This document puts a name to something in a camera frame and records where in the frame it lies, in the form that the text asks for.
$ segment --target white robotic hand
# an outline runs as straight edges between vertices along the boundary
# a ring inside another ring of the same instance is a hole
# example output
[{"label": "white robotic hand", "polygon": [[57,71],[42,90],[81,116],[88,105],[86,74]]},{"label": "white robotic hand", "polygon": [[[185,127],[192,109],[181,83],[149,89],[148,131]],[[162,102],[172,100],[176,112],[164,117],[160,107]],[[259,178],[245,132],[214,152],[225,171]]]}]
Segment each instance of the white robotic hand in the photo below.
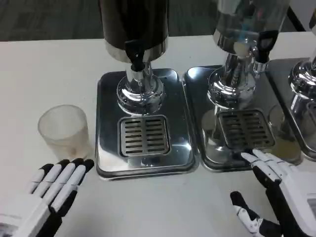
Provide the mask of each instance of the white robotic hand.
[{"label": "white robotic hand", "polygon": [[237,216],[254,237],[316,237],[316,173],[301,172],[272,154],[253,150],[242,153],[250,162],[279,225],[260,218],[249,209],[239,192],[231,199]]},{"label": "white robotic hand", "polygon": [[92,160],[78,158],[40,168],[24,193],[0,203],[0,237],[54,236],[93,166]]}]

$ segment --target table surface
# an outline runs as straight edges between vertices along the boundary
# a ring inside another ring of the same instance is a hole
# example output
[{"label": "table surface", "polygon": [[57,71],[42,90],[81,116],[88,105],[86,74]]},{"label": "table surface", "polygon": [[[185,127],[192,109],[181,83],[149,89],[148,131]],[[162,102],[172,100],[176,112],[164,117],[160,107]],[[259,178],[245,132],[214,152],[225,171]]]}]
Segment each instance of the table surface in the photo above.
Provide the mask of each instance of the table surface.
[{"label": "table surface", "polygon": [[[308,57],[312,33],[281,33],[271,59]],[[39,117],[60,104],[81,107],[94,144],[96,89],[102,74],[122,71],[101,39],[0,43],[0,198],[23,190],[35,170],[57,159],[37,131]],[[218,65],[225,53],[212,36],[174,37],[154,68],[179,75],[194,66]],[[305,160],[303,170],[315,170]],[[275,221],[264,189],[251,171],[190,174],[107,182],[87,175],[58,237],[250,236],[231,206],[230,192]]]}]

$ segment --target metal surface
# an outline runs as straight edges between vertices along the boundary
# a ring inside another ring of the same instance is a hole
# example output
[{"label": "metal surface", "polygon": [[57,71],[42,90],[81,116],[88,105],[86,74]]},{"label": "metal surface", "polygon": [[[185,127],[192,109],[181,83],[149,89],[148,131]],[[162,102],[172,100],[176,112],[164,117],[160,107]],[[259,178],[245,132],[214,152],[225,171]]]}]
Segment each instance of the metal surface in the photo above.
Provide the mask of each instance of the metal surface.
[{"label": "metal surface", "polygon": [[249,64],[251,57],[228,54],[224,66],[209,77],[209,99],[223,109],[243,109],[252,100],[256,82]]},{"label": "metal surface", "polygon": [[311,84],[309,88],[308,83],[299,83],[298,78],[295,81],[292,70],[294,68],[296,71],[299,62],[304,61],[306,59],[302,58],[272,60],[266,74],[302,151],[310,160],[316,160],[316,126],[308,109],[308,104],[313,100],[307,98],[314,97],[315,87]]},{"label": "metal surface", "polygon": [[[116,60],[119,60],[124,63],[131,63],[130,59],[126,55],[125,50],[122,50],[120,48],[115,48],[114,46],[109,44],[106,40],[105,40],[105,46],[108,53]],[[155,47],[145,50],[143,61],[144,62],[154,61],[155,59],[161,57],[166,52],[167,48],[168,48],[168,37],[162,43],[156,45]]]},{"label": "metal surface", "polygon": [[153,70],[163,83],[165,99],[160,109],[150,116],[164,116],[169,139],[169,152],[160,155],[124,157],[120,154],[119,121],[123,118],[138,119],[124,112],[119,104],[116,88],[125,72],[107,73],[98,84],[96,120],[97,171],[106,179],[132,178],[177,174],[193,171],[197,145],[188,114],[182,84],[171,69]]},{"label": "metal surface", "polygon": [[[217,113],[225,111],[225,109],[215,106],[207,97],[208,78],[212,72],[219,67],[220,66],[207,66],[191,68],[183,77],[184,91],[195,125],[199,154],[205,167],[213,171],[249,169],[248,164],[240,157],[240,150],[237,152],[226,146],[222,130],[216,119]],[[256,84],[256,91],[247,109],[259,108],[265,118],[267,118],[270,110],[276,104],[278,105],[278,101],[265,75],[260,75]],[[279,157],[285,160],[287,158],[300,159],[301,151],[299,146],[297,146],[297,150],[292,150],[291,154],[280,152],[286,150],[286,145],[288,145],[287,139],[289,139],[288,137],[291,134],[290,128],[289,133],[280,138],[279,127],[275,126],[275,122],[271,125],[276,144],[266,151],[278,154]]]},{"label": "metal surface", "polygon": [[217,117],[230,149],[245,151],[275,144],[271,129],[259,110],[223,111]]},{"label": "metal surface", "polygon": [[161,80],[153,75],[151,63],[145,63],[144,70],[136,72],[130,65],[126,75],[117,87],[119,105],[127,113],[146,115],[157,111],[165,97]]},{"label": "metal surface", "polygon": [[123,118],[119,126],[120,151],[123,156],[155,156],[169,152],[164,116]]},{"label": "metal surface", "polygon": [[316,99],[316,69],[312,62],[304,60],[297,63],[288,73],[291,89],[302,99]]}]

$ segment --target drip tray grate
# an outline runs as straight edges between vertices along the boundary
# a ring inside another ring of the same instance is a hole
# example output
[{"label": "drip tray grate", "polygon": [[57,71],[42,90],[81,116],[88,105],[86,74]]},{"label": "drip tray grate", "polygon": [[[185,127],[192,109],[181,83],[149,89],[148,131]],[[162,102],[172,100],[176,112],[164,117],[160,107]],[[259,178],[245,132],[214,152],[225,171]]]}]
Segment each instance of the drip tray grate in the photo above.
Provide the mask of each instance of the drip tray grate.
[{"label": "drip tray grate", "polygon": [[120,153],[125,157],[162,155],[169,152],[164,116],[123,118],[119,122]]},{"label": "drip tray grate", "polygon": [[275,144],[270,127],[259,110],[222,111],[218,113],[218,120],[230,149],[259,149]]}]

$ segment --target plastic cup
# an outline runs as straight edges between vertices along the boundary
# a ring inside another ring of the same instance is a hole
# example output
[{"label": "plastic cup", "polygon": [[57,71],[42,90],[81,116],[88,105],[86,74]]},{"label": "plastic cup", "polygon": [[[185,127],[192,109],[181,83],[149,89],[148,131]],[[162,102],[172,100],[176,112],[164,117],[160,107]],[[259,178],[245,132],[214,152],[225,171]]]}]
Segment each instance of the plastic cup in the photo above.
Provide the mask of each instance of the plastic cup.
[{"label": "plastic cup", "polygon": [[59,160],[86,158],[91,152],[87,118],[74,105],[60,105],[46,111],[38,130]]}]

